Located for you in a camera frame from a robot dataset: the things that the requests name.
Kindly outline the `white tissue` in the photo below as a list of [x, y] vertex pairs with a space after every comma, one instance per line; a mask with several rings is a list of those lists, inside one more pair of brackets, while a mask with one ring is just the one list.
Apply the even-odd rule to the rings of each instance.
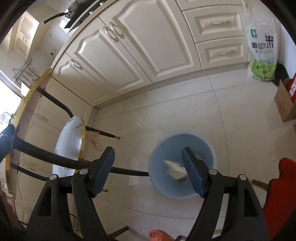
[[178, 182], [185, 182], [187, 180], [187, 171], [179, 163], [169, 160], [164, 160], [164, 163], [167, 166], [166, 174], [169, 175], [173, 180], [177, 180]]

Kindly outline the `blue plastic trash bin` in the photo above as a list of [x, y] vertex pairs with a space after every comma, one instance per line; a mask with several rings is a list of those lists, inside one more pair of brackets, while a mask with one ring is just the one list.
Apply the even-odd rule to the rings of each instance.
[[197, 196], [189, 176], [185, 182], [178, 182], [166, 174], [167, 166], [164, 160], [177, 162], [184, 167], [182, 150], [185, 147], [189, 147], [209, 169], [217, 167], [216, 153], [205, 138], [191, 133], [176, 133], [166, 137], [156, 145], [149, 159], [150, 181], [154, 188], [165, 197], [182, 200]]

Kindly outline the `round white marble table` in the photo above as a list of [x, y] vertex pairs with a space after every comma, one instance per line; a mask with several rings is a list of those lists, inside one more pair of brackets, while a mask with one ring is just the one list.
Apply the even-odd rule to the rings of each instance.
[[51, 153], [70, 116], [38, 90], [44, 90], [55, 97], [85, 122], [89, 120], [93, 109], [87, 102], [54, 79], [52, 74], [53, 70], [49, 69], [33, 83], [13, 119], [19, 138]]

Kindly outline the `red plastic stool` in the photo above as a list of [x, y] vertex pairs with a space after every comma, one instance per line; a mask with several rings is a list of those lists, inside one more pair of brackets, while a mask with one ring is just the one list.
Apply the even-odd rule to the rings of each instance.
[[295, 161], [279, 162], [278, 178], [268, 183], [263, 214], [270, 240], [294, 240], [295, 237]]

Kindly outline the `brown cardboard box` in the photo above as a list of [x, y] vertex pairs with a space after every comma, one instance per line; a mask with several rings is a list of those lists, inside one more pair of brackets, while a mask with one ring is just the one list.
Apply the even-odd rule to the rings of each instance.
[[293, 102], [289, 93], [288, 87], [292, 79], [285, 79], [280, 81], [278, 90], [275, 94], [274, 101], [282, 122], [291, 121], [295, 119], [295, 101]]

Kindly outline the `lower cream base cabinets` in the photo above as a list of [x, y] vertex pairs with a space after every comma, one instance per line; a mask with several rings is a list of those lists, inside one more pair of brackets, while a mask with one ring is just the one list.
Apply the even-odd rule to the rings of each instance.
[[146, 171], [165, 136], [197, 133], [213, 146], [217, 169], [229, 173], [222, 117], [207, 70], [246, 64], [242, 1], [112, 1], [67, 40], [30, 54], [39, 71], [52, 68], [47, 91], [70, 109], [116, 131], [120, 140], [87, 134], [86, 159], [115, 149], [115, 166]]

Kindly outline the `lattice door right cabinet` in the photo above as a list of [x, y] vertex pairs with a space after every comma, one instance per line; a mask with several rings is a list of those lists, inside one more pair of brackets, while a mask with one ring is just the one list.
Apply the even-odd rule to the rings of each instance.
[[24, 59], [32, 55], [33, 39], [39, 22], [27, 11], [24, 12], [5, 36], [1, 47], [9, 53], [14, 49]]

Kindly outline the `white green rice bag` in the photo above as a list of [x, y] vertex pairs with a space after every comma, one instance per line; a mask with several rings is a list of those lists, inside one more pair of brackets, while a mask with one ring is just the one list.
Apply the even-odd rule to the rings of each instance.
[[278, 35], [274, 18], [245, 14], [243, 17], [247, 42], [252, 54], [247, 73], [255, 80], [274, 80], [278, 62]]

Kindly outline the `black gas stove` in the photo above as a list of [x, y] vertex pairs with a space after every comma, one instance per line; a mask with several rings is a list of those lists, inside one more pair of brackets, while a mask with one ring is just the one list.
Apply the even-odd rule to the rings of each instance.
[[90, 16], [98, 7], [102, 6], [106, 0], [96, 0], [94, 3], [88, 7], [77, 19], [69, 19], [69, 22], [66, 24], [64, 29], [66, 30], [74, 30], [78, 27], [88, 16]]

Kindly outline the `black wok with lid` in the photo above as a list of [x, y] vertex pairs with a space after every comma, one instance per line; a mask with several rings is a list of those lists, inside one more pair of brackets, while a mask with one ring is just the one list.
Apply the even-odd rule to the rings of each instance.
[[43, 24], [52, 21], [53, 19], [59, 18], [61, 16], [65, 16], [69, 18], [70, 20], [77, 19], [88, 7], [90, 7], [94, 1], [91, 0], [77, 0], [74, 1], [69, 8], [63, 13], [58, 13], [54, 16], [51, 16], [50, 18], [43, 21]]

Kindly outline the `wall utensil rack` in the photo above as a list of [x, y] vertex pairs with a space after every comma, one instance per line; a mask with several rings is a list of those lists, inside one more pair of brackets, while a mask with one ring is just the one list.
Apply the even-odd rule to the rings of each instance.
[[27, 87], [30, 87], [38, 78], [39, 73], [32, 65], [33, 58], [30, 57], [25, 61], [20, 69], [13, 68], [14, 77], [13, 83], [18, 87], [21, 87], [22, 83]]

